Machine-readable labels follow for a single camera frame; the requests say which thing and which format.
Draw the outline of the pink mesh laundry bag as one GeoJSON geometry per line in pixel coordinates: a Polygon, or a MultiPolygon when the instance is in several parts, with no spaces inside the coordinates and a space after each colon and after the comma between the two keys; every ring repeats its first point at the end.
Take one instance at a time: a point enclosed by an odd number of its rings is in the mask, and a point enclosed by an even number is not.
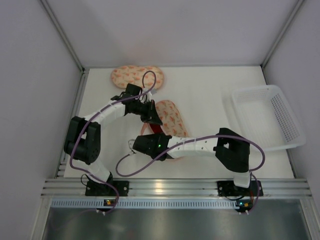
{"type": "Polygon", "coordinates": [[[143,87],[143,75],[147,71],[153,71],[156,76],[155,89],[159,89],[165,82],[165,75],[163,71],[157,66],[138,66],[138,65],[123,65],[115,68],[110,74],[110,80],[113,84],[120,88],[125,89],[127,84],[134,84],[143,87]]]}
{"type": "MultiPolygon", "coordinates": [[[[178,107],[171,100],[161,100],[155,103],[158,117],[162,121],[161,128],[163,133],[179,138],[188,138],[189,134],[178,107]]],[[[140,134],[144,135],[145,130],[149,130],[152,134],[148,123],[144,123],[140,134]]]]}

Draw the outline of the red bra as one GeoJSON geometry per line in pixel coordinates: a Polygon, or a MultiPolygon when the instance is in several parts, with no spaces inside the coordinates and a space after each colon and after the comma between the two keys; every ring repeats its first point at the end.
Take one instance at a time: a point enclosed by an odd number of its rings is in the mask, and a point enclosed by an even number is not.
{"type": "Polygon", "coordinates": [[[158,125],[158,124],[149,124],[149,127],[151,129],[151,131],[154,133],[154,134],[161,134],[163,133],[163,130],[162,130],[162,126],[161,125],[158,125]]]}

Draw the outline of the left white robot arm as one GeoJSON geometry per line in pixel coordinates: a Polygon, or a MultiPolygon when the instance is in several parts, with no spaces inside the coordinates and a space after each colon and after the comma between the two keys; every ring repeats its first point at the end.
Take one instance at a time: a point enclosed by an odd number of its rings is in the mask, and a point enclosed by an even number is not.
{"type": "Polygon", "coordinates": [[[70,167],[84,172],[96,183],[109,183],[112,174],[99,157],[102,130],[127,114],[140,116],[143,123],[161,126],[163,123],[150,91],[129,83],[125,91],[112,97],[105,107],[85,117],[74,116],[70,120],[63,147],[69,155],[70,167]]]}

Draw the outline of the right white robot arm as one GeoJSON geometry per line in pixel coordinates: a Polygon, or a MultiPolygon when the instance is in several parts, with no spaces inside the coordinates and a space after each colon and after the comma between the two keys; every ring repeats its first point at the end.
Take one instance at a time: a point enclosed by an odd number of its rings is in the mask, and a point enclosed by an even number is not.
{"type": "Polygon", "coordinates": [[[250,142],[228,128],[220,128],[218,134],[203,137],[177,137],[164,133],[138,136],[132,146],[136,152],[156,161],[183,157],[210,157],[233,172],[237,187],[250,186],[250,142]]]}

